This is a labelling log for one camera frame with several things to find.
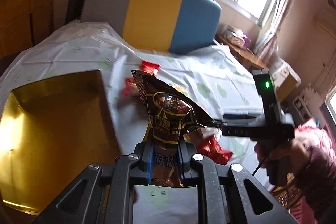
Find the bed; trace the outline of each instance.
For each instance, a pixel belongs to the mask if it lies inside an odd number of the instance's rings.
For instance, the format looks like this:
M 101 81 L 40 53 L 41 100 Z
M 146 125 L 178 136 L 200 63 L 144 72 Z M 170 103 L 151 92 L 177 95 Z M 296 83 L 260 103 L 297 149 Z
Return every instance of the bed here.
M 148 116 L 139 98 L 123 97 L 122 91 L 125 77 L 147 60 L 161 65 L 160 80 L 186 88 L 213 118 L 224 113 L 262 113 L 252 75 L 228 46 L 213 39 L 221 12 L 213 0 L 83 1 L 80 19 L 20 53 L 8 67 L 0 78 L 1 109 L 16 87 L 98 69 L 120 149 L 132 153 L 144 137 Z M 258 165 L 249 139 L 221 137 L 219 143 L 234 152 L 228 164 L 239 162 L 250 172 Z M 265 170 L 259 170 L 256 178 L 269 186 Z M 137 192 L 133 223 L 157 223 L 163 218 L 164 223 L 197 223 L 196 188 L 138 186 Z M 17 197 L 8 201 L 20 205 Z M 43 209 L 21 205 L 34 208 L 35 214 Z

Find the snack bag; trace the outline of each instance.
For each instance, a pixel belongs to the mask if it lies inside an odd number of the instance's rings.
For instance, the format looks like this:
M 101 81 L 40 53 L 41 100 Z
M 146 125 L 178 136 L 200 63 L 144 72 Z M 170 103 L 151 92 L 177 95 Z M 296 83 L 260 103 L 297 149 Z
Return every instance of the snack bag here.
M 132 70 L 140 97 L 149 114 L 149 130 L 154 141 L 153 180 L 176 186 L 172 176 L 176 166 L 180 135 L 212 125 L 214 120 L 195 102 L 154 75 Z

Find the cardboard box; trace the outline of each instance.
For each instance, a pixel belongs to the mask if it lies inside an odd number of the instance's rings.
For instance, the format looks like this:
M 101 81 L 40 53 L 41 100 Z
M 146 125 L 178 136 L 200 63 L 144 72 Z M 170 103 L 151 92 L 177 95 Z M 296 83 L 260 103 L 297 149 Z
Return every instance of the cardboard box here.
M 274 80 L 274 84 L 277 91 L 278 101 L 281 103 L 298 84 L 297 77 L 291 74 L 291 71 L 284 69 L 277 78 Z
M 40 213 L 90 163 L 120 155 L 99 70 L 11 91 L 0 121 L 0 189 L 6 205 Z

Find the white bedsheet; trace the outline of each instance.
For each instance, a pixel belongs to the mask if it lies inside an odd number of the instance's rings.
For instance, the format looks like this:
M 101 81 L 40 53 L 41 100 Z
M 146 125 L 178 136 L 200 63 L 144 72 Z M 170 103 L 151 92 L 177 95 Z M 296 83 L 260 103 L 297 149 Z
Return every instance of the white bedsheet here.
M 157 77 L 186 87 L 189 97 L 201 102 L 213 118 L 223 113 L 263 111 L 251 74 L 227 46 L 213 45 L 182 57 L 153 54 L 128 45 L 107 23 L 78 22 L 62 27 L 15 59 L 0 78 L 0 108 L 16 87 L 56 75 L 99 69 L 120 147 L 124 154 L 131 153 L 142 141 L 148 117 L 139 98 L 123 97 L 121 92 L 124 78 L 132 76 L 131 70 L 138 69 L 141 60 L 160 64 Z M 250 172 L 258 165 L 249 139 L 221 137 L 219 143 L 234 152 L 229 164 L 239 162 Z M 265 170 L 259 170 L 256 178 L 269 186 Z M 139 186 L 137 192 L 133 223 L 197 223 L 195 188 Z

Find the wooden cabinet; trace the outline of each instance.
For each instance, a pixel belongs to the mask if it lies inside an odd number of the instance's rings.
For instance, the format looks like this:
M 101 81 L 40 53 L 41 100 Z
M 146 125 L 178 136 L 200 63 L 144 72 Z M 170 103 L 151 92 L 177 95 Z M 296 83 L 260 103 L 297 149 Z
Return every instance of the wooden cabinet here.
M 52 23 L 53 0 L 0 0 L 0 57 L 38 44 Z
M 257 56 L 248 50 L 243 50 L 236 45 L 231 44 L 223 36 L 216 34 L 216 40 L 223 45 L 228 45 L 232 55 L 248 70 L 267 69 L 266 64 L 263 63 Z

